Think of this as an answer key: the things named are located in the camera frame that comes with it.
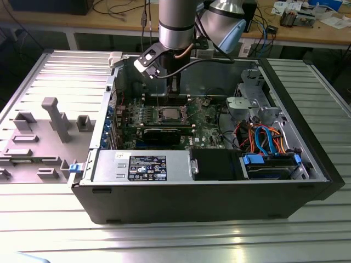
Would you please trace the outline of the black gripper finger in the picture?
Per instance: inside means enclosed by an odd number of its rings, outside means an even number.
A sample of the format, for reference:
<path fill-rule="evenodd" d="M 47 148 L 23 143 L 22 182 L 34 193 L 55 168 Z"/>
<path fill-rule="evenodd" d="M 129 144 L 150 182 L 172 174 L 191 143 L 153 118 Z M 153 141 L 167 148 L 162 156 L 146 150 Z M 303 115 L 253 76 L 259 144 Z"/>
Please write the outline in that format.
<path fill-rule="evenodd" d="M 172 76 L 168 78 L 167 88 L 169 96 L 178 96 L 180 94 L 180 77 Z"/>

